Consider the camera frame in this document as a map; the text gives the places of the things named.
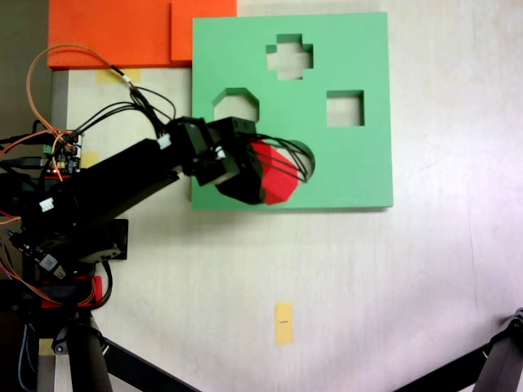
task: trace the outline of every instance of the square hole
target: square hole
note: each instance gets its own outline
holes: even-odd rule
[[[327,127],[362,127],[363,125],[365,125],[363,91],[327,91]]]

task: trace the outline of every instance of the circuit board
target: circuit board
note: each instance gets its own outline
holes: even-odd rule
[[[52,146],[44,145],[43,153],[45,158],[52,158]],[[57,171],[63,178],[69,178],[80,172],[82,159],[82,137],[73,145],[72,150],[62,148],[60,154],[56,157],[56,167],[49,167],[46,170],[46,178],[54,179],[58,177]]]

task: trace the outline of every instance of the red block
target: red block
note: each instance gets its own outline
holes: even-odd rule
[[[286,202],[299,185],[296,165],[266,143],[257,141],[251,145],[263,166],[261,186],[266,191],[265,204]]]

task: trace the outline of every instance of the red component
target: red component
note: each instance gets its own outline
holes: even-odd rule
[[[85,276],[78,276],[78,277],[75,277],[73,278],[73,280],[87,280],[87,277]],[[103,292],[102,292],[102,282],[101,282],[101,276],[94,276],[92,278],[92,281],[94,282],[95,284],[95,289],[91,295],[91,299],[89,300],[88,303],[82,305],[82,306],[89,306],[89,305],[93,305],[95,303],[97,303],[98,301],[101,300],[101,298],[103,297]],[[50,302],[50,301],[42,301],[42,307],[44,309],[49,309],[49,308],[58,308],[60,307],[60,305],[58,304],[55,304],[54,302]]]
[[[286,202],[299,185],[296,165],[267,143],[256,141],[251,146],[263,166],[261,187],[266,191],[265,204]]]

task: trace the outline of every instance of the black tripod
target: black tripod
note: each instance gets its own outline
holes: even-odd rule
[[[198,390],[152,363],[105,339],[88,310],[79,310],[53,341],[69,354],[74,392],[112,392],[109,373],[144,392]]]
[[[396,392],[516,392],[523,370],[523,308],[489,343]]]

